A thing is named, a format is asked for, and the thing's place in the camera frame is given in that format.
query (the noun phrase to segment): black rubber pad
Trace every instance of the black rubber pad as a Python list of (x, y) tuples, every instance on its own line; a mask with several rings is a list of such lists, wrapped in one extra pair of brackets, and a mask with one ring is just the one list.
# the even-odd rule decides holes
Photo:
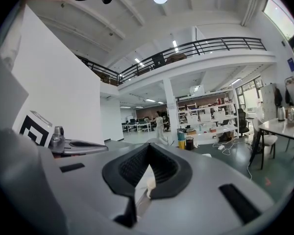
[(260, 216), (256, 207), (233, 184), (220, 186), (219, 190), (244, 224)]
[(85, 165), (83, 165), (82, 163), (78, 163), (78, 164), (71, 164), (71, 165), (62, 166), (62, 167), (60, 167), (60, 170), (64, 173), (64, 172), (68, 172), (68, 171), (72, 171), (72, 170), (81, 169), (83, 167), (85, 167)]

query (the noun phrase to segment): black trash bin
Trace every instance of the black trash bin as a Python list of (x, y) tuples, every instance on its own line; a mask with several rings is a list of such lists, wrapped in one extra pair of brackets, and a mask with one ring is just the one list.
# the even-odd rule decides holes
[(192, 151), (194, 149), (194, 138), (193, 137), (187, 137), (185, 140), (186, 140), (185, 149), (188, 150), (188, 151)]

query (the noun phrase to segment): red floor mark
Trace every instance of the red floor mark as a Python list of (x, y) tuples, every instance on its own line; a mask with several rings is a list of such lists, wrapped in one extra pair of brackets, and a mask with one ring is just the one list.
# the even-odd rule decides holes
[(267, 177), (265, 177), (265, 180), (266, 180), (266, 186), (271, 185), (271, 182), (270, 182), (270, 180)]

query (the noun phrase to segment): column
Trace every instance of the column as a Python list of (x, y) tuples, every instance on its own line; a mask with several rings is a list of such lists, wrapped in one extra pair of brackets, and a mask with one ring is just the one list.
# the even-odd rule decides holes
[(169, 112), (170, 125), (171, 125), (171, 141), (169, 145), (174, 141), (172, 146), (178, 146), (177, 141), (177, 129), (178, 129), (178, 109), (176, 106), (175, 96), (173, 95), (172, 85), (169, 78), (163, 79), (164, 89), (167, 98), (167, 108)]

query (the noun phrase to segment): railing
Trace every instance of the railing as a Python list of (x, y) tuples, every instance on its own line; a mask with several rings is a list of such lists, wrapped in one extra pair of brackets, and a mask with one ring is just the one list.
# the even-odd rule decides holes
[(84, 57), (76, 55), (84, 64), (86, 64), (98, 77), (101, 81), (106, 84), (111, 84), (118, 86), (119, 85), (119, 74), (113, 70), (110, 70), (102, 65), (96, 64)]
[(214, 51), (229, 51), (232, 49), (266, 50), (259, 38), (222, 37), (194, 41), (164, 50), (127, 68), (120, 74), (118, 84), (122, 84), (128, 79), (190, 56), (205, 55)]

